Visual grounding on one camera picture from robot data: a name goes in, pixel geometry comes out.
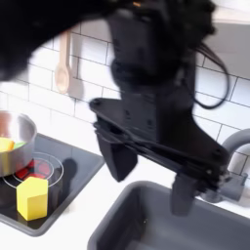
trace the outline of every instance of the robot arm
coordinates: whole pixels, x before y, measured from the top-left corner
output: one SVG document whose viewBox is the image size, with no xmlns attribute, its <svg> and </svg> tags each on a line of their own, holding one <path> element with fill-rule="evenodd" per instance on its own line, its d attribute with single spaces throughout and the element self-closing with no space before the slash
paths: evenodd
<svg viewBox="0 0 250 250">
<path fill-rule="evenodd" d="M 104 159 L 117 181 L 132 171 L 138 155 L 177 172 L 172 211 L 186 215 L 198 193 L 220 187 L 229 161 L 227 151 L 192 118 L 195 51 L 214 31 L 214 5 L 209 0 L 46 2 L 0 4 L 6 34 L 0 40 L 0 80 L 22 70 L 33 50 L 65 29 L 106 18 L 115 50 L 111 70 L 122 100 L 90 104 Z"/>
</svg>

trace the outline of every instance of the gray sink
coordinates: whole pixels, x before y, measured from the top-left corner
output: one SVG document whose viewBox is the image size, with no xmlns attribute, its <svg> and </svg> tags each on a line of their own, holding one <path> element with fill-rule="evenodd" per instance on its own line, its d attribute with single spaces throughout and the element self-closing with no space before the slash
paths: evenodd
<svg viewBox="0 0 250 250">
<path fill-rule="evenodd" d="M 88 250 L 249 250 L 250 220 L 196 200 L 174 217 L 170 189 L 149 182 L 126 187 L 89 240 Z"/>
</svg>

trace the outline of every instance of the stove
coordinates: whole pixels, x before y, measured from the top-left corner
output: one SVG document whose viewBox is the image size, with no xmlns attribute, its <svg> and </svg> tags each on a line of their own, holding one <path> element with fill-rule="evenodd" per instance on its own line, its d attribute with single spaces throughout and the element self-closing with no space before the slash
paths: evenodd
<svg viewBox="0 0 250 250">
<path fill-rule="evenodd" d="M 0 222 L 31 236 L 45 233 L 104 165 L 102 157 L 38 135 L 33 160 L 16 174 L 0 178 Z M 17 211 L 17 186 L 28 177 L 49 182 L 48 216 L 26 221 Z"/>
</svg>

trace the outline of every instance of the cable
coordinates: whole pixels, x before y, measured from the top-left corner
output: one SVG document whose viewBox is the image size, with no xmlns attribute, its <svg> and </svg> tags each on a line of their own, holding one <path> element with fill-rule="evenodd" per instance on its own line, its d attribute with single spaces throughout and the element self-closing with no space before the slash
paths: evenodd
<svg viewBox="0 0 250 250">
<path fill-rule="evenodd" d="M 230 90 L 229 72 L 228 72 L 225 64 L 223 63 L 223 61 L 209 47 L 207 47 L 205 44 L 202 43 L 200 45 L 200 47 L 197 49 L 197 52 L 201 53 L 206 58 L 208 58 L 211 62 L 213 62 L 216 65 L 218 65 L 223 70 L 223 72 L 226 75 L 227 88 L 226 88 L 225 95 L 224 95 L 224 97 L 217 104 L 213 104 L 213 105 L 206 105 L 206 104 L 201 103 L 198 99 L 195 98 L 193 92 L 189 89 L 188 85 L 186 84 L 187 91 L 188 91 L 189 95 L 192 97 L 193 101 L 196 104 L 199 104 L 200 106 L 202 106 L 205 109 L 214 109 L 214 108 L 222 105 L 223 102 L 227 99 L 227 97 L 229 95 L 229 90 Z"/>
</svg>

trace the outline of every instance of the red burner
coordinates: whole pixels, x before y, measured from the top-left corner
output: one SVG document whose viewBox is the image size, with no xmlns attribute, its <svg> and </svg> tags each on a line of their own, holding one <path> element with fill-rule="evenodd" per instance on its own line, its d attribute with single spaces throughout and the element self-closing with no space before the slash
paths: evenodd
<svg viewBox="0 0 250 250">
<path fill-rule="evenodd" d="M 21 181 L 24 181 L 28 177 L 48 179 L 51 174 L 52 166 L 48 162 L 40 159 L 33 159 L 26 168 L 21 169 L 15 175 Z"/>
</svg>

